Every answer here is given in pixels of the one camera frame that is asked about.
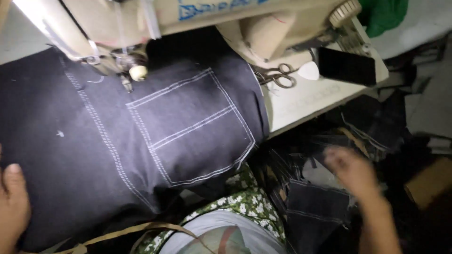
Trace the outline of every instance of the green floral fabric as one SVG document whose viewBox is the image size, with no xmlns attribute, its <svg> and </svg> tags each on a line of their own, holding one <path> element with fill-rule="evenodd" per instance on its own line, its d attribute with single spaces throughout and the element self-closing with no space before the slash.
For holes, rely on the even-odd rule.
<svg viewBox="0 0 452 254">
<path fill-rule="evenodd" d="M 215 210 L 240 214 L 274 235 L 283 245 L 286 237 L 284 227 L 264 190 L 257 185 L 248 164 L 243 164 L 236 175 L 226 181 L 228 197 L 220 198 L 185 217 L 181 226 L 198 216 Z M 161 232 L 156 237 L 145 237 L 135 249 L 135 254 L 157 254 L 173 230 Z"/>
</svg>

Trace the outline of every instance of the hand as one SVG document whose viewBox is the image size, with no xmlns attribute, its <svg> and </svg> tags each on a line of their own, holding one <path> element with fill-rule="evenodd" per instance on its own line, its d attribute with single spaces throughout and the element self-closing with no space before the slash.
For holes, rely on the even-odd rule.
<svg viewBox="0 0 452 254">
<path fill-rule="evenodd" d="M 9 165 L 3 172 L 0 170 L 0 183 L 0 254 L 11 254 L 27 228 L 31 208 L 25 178 L 18 164 Z"/>
<path fill-rule="evenodd" d="M 358 201 L 380 196 L 375 170 L 367 159 L 345 147 L 329 147 L 324 154 L 328 168 Z"/>
</svg>

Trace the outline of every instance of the human hand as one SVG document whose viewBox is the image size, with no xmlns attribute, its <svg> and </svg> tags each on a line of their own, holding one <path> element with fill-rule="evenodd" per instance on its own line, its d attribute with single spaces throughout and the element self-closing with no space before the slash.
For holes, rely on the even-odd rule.
<svg viewBox="0 0 452 254">
<path fill-rule="evenodd" d="M 372 164 L 345 147 L 325 149 L 325 163 L 358 201 L 379 197 L 377 176 Z"/>
<path fill-rule="evenodd" d="M 0 254 L 11 254 L 30 221 L 30 201 L 18 164 L 9 165 L 3 172 L 0 169 L 0 183 Z"/>
</svg>

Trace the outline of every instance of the sewing machine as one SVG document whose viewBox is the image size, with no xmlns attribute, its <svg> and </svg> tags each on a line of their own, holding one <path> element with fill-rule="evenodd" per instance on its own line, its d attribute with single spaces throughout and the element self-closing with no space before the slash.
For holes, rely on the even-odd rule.
<svg viewBox="0 0 452 254">
<path fill-rule="evenodd" d="M 306 49 L 337 38 L 361 10 L 358 0 L 14 0 L 71 60 L 123 85 L 146 78 L 146 44 L 164 35 L 217 25 L 229 45 L 268 68 L 306 60 Z M 239 34 L 231 41 L 225 34 Z"/>
</svg>

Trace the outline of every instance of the scissors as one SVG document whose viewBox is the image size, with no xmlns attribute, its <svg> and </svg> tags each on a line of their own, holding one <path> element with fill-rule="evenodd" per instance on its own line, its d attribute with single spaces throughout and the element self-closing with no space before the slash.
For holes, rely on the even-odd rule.
<svg viewBox="0 0 452 254">
<path fill-rule="evenodd" d="M 297 84 L 295 78 L 289 76 L 290 73 L 294 72 L 293 68 L 289 64 L 282 63 L 278 65 L 278 68 L 270 68 L 264 69 L 261 67 L 254 67 L 254 73 L 257 75 L 258 81 L 260 85 L 264 85 L 270 81 L 275 82 L 275 84 L 281 88 L 291 88 Z M 289 86 L 283 85 L 279 79 L 285 78 L 290 80 L 291 84 Z"/>
</svg>

